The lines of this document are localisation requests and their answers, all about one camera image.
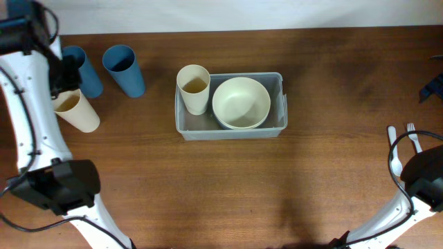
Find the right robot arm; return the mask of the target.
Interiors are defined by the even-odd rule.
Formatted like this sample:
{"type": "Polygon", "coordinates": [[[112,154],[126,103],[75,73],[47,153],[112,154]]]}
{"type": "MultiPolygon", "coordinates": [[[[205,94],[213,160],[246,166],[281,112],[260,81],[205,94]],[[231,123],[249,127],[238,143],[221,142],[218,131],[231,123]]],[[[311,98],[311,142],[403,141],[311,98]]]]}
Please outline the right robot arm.
{"type": "Polygon", "coordinates": [[[418,141],[419,135],[438,140],[442,136],[416,130],[412,123],[406,128],[406,133],[397,136],[395,128],[388,127],[388,171],[398,188],[397,193],[368,222],[333,239],[329,248],[394,248],[393,242],[403,233],[442,211],[442,146],[423,150],[418,141]],[[402,165],[397,144],[405,137],[413,142],[416,154],[402,165]]]}

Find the blue bowl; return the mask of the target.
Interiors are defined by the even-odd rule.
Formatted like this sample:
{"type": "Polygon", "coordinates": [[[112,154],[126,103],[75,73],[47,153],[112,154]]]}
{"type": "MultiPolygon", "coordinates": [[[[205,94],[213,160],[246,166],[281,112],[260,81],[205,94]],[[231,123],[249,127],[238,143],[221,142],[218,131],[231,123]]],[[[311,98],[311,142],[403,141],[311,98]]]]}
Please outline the blue bowl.
{"type": "Polygon", "coordinates": [[[237,118],[230,123],[226,123],[223,120],[220,120],[218,117],[215,117],[215,119],[223,129],[231,130],[256,129],[261,127],[266,120],[264,118],[263,120],[256,122],[252,119],[248,119],[246,116],[242,116],[241,118],[237,118]]]}

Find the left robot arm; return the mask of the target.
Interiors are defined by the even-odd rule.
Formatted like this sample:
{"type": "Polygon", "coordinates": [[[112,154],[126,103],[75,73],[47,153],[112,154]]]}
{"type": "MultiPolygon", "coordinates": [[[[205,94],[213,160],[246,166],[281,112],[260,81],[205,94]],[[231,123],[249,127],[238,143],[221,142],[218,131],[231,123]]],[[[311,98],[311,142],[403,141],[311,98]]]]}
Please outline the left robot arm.
{"type": "Polygon", "coordinates": [[[78,89],[81,79],[74,59],[63,56],[49,15],[38,1],[1,2],[1,89],[19,172],[6,191],[72,223],[92,248],[133,248],[100,198],[96,166],[74,159],[62,137],[53,101],[78,89]]]}

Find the cream bowl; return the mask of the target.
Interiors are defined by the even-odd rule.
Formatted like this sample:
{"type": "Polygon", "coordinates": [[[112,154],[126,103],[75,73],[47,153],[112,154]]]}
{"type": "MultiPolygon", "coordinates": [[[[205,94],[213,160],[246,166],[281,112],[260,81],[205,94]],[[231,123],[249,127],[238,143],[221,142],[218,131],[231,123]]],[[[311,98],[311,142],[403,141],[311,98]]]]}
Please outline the cream bowl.
{"type": "Polygon", "coordinates": [[[212,108],[225,129],[254,129],[268,117],[271,97],[257,80],[234,77],[216,88],[212,108]]]}

